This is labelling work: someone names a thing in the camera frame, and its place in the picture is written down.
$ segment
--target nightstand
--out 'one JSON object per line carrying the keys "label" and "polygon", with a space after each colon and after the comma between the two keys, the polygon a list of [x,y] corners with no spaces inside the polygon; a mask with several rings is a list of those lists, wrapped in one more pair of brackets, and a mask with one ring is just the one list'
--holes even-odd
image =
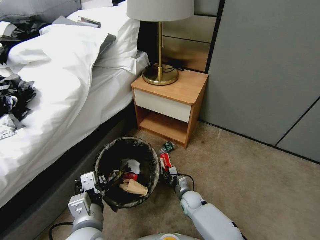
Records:
{"label": "nightstand", "polygon": [[131,84],[138,130],[186,148],[198,120],[207,79],[207,74],[185,70],[179,71],[175,83],[157,86],[140,76]]}

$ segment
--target pillow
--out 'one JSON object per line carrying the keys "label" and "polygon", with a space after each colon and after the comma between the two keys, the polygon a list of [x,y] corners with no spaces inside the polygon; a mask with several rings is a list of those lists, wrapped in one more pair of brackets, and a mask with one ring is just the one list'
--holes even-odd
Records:
{"label": "pillow", "polygon": [[17,27],[9,22],[0,22],[0,36],[10,36],[13,30],[15,30]]}
{"label": "pillow", "polygon": [[80,0],[0,0],[0,20],[16,23],[17,19],[34,19],[52,23],[80,8]]}
{"label": "pillow", "polygon": [[117,6],[124,0],[81,0],[82,9]]}
{"label": "pillow", "polygon": [[[56,20],[53,21],[52,24],[63,24],[63,25],[73,25],[73,26],[88,26],[86,24],[83,24],[81,22],[75,22],[71,19],[65,18],[63,16],[58,17]],[[103,53],[111,44],[116,40],[116,36],[108,33],[106,39],[100,46],[99,55]]]}
{"label": "pillow", "polygon": [[100,22],[101,30],[117,37],[114,43],[99,55],[95,66],[111,69],[123,68],[135,74],[140,22],[127,17],[127,3],[123,2],[114,7],[79,10],[68,18],[77,21],[79,16]]}

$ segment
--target plastic bottle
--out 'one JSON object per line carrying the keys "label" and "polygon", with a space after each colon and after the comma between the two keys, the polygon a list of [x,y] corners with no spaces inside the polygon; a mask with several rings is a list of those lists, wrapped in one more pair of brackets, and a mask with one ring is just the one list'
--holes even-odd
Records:
{"label": "plastic bottle", "polygon": [[171,152],[173,149],[177,147],[177,144],[175,142],[166,142],[162,145],[162,148],[160,149],[160,154],[161,153],[168,153]]}

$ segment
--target brass lamp base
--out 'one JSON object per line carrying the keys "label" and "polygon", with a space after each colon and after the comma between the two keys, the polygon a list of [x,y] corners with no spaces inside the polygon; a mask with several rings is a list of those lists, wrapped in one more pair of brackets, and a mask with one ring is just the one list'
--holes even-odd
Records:
{"label": "brass lamp base", "polygon": [[148,66],[142,71],[143,80],[153,85],[168,85],[179,78],[178,70],[166,64],[162,65],[161,79],[159,79],[158,75],[158,64]]}

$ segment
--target red wrapper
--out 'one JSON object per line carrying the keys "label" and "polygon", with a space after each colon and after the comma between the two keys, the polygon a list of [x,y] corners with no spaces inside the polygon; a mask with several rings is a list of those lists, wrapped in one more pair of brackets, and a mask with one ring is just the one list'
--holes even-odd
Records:
{"label": "red wrapper", "polygon": [[169,158],[169,154],[168,153],[161,153],[160,155],[160,163],[162,168],[165,171],[168,171],[168,169],[170,167],[172,167],[171,163],[170,163],[170,158]]}
{"label": "red wrapper", "polygon": [[123,174],[123,179],[133,179],[135,181],[138,180],[138,175],[132,172],[127,172]]}

